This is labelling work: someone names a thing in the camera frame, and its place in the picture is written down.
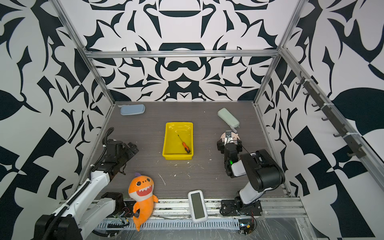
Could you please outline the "orange handled screwdriver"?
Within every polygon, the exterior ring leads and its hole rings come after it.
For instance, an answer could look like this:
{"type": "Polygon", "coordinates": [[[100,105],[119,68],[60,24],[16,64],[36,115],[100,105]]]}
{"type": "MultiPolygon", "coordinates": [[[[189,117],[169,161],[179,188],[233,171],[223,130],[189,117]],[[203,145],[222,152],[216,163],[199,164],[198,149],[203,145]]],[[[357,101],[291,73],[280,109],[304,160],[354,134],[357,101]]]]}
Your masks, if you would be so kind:
{"type": "Polygon", "coordinates": [[[189,145],[185,142],[185,139],[181,135],[178,135],[178,138],[180,139],[180,141],[181,141],[181,143],[183,145],[183,148],[186,151],[186,153],[190,154],[191,153],[191,149],[190,149],[189,145]]]}

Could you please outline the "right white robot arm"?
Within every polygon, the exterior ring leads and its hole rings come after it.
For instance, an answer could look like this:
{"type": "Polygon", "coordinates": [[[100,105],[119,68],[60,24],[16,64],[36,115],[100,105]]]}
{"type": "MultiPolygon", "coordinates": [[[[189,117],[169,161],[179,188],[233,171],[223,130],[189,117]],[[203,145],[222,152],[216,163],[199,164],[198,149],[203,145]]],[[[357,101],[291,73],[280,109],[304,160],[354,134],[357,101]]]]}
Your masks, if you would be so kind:
{"type": "Polygon", "coordinates": [[[222,200],[220,214],[223,216],[254,216],[260,214],[259,199],[285,183],[282,168],[264,149],[242,154],[243,144],[237,137],[222,137],[217,148],[224,155],[227,176],[246,176],[248,183],[238,191],[234,200],[222,200]]]}

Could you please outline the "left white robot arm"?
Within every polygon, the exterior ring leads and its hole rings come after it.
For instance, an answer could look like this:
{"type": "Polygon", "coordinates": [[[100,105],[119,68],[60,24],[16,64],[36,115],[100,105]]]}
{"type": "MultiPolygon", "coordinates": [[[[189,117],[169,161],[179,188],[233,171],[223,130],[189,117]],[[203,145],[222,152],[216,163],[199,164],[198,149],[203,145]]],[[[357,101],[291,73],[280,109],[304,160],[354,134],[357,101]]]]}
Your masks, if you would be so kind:
{"type": "Polygon", "coordinates": [[[41,216],[34,229],[35,240],[85,240],[108,216],[122,213],[122,193],[107,192],[92,206],[98,194],[138,152],[137,145],[113,139],[103,144],[100,158],[91,166],[88,178],[51,215],[41,216]]]}

